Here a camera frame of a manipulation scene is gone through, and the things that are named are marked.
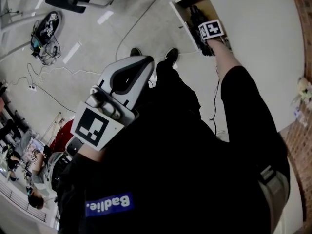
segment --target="blue patch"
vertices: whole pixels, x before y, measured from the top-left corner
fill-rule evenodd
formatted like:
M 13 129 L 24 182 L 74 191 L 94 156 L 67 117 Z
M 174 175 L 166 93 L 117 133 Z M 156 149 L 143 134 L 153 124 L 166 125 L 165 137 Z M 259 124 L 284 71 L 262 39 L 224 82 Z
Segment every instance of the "blue patch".
M 134 207 L 131 192 L 112 195 L 96 201 L 86 201 L 86 217 L 120 213 Z

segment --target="red object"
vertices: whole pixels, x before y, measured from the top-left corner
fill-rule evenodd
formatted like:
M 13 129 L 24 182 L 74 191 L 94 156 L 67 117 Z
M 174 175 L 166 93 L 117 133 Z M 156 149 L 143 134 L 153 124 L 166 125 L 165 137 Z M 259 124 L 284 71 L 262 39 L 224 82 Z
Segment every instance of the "red object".
M 57 152 L 64 152 L 65 151 L 65 146 L 67 142 L 71 139 L 73 136 L 70 133 L 70 129 L 72 128 L 74 120 L 71 120 L 67 122 L 62 129 L 58 132 L 57 136 L 53 140 L 52 144 L 50 145 L 50 148 L 52 149 L 53 153 Z

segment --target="white floor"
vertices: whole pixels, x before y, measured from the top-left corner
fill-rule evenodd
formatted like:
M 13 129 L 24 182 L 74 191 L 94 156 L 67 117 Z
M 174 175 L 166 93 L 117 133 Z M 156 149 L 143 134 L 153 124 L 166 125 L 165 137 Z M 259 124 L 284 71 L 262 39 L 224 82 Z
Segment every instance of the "white floor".
M 31 11 L 38 6 L 39 1 L 8 0 L 8 5 L 13 11 L 17 9 Z M 107 0 L 92 1 L 104 4 Z M 53 67 L 66 67 L 71 72 L 86 70 L 101 73 L 108 64 L 115 61 L 115 53 L 120 41 L 152 1 L 115 0 L 107 9 L 89 7 L 83 14 L 61 11 L 64 25 L 59 30 L 57 38 L 61 45 L 61 57 L 54 65 L 44 68 L 43 71 L 49 72 Z M 185 30 L 179 29 L 181 24 L 169 5 L 170 1 L 173 0 L 157 0 L 153 4 L 120 46 L 117 59 L 129 56 L 132 47 L 139 47 L 143 54 L 154 57 L 157 63 L 162 60 L 161 57 L 169 48 L 178 48 L 182 54 L 177 63 L 177 70 L 185 83 L 196 92 L 202 106 L 202 118 L 214 130 L 214 125 L 209 122 L 209 118 L 214 113 L 214 91 L 218 82 L 215 59 L 205 57 L 201 53 L 194 53 L 196 49 Z M 51 10 L 53 7 L 43 2 L 37 14 Z M 107 11 L 112 11 L 113 14 L 103 24 L 98 24 L 98 19 Z M 3 25 L 8 20 L 5 17 L 1 18 Z M 29 41 L 32 28 L 33 23 L 30 23 L 6 34 L 3 38 L 6 45 L 1 46 L 1 50 L 10 50 Z M 67 64 L 64 64 L 63 59 L 77 42 L 81 43 L 81 47 Z M 36 72 L 39 72 L 42 67 L 40 61 L 31 56 L 29 47 L 17 51 L 0 62 L 0 79 L 16 83 L 20 77 L 26 76 L 28 82 L 31 82 L 26 68 L 27 63 L 31 63 Z M 80 72 L 72 76 L 64 69 L 55 69 L 50 74 L 43 74 L 44 83 L 41 83 L 39 76 L 32 70 L 30 72 L 35 84 L 44 88 L 61 104 L 73 111 L 79 101 L 86 100 L 91 86 L 98 80 L 98 75 Z M 58 112 L 62 112 L 66 120 L 74 115 L 40 89 L 36 92 L 30 91 L 25 78 L 21 79 L 18 85 L 10 84 L 7 95 L 12 101 L 11 105 L 18 109 L 29 125 L 41 135 Z M 219 93 L 216 105 L 217 129 L 226 130 L 224 109 Z

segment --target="brick wall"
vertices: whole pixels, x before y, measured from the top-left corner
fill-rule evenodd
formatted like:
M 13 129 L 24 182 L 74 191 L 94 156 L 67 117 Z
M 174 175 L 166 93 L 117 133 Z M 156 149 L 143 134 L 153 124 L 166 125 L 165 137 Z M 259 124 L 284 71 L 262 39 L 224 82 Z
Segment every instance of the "brick wall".
M 312 0 L 295 0 L 305 45 L 305 78 L 312 83 Z M 294 167 L 301 190 L 304 215 L 304 233 L 312 233 L 312 112 L 305 105 L 301 111 L 308 119 L 308 126 L 303 127 L 295 121 L 282 131 L 282 136 L 289 148 L 289 159 Z

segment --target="electrical outlet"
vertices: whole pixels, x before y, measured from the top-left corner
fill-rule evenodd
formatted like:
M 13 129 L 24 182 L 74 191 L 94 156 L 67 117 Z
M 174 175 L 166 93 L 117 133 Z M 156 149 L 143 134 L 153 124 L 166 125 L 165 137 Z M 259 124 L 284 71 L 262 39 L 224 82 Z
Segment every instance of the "electrical outlet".
M 37 91 L 37 87 L 35 85 L 29 85 L 29 89 L 32 91 Z

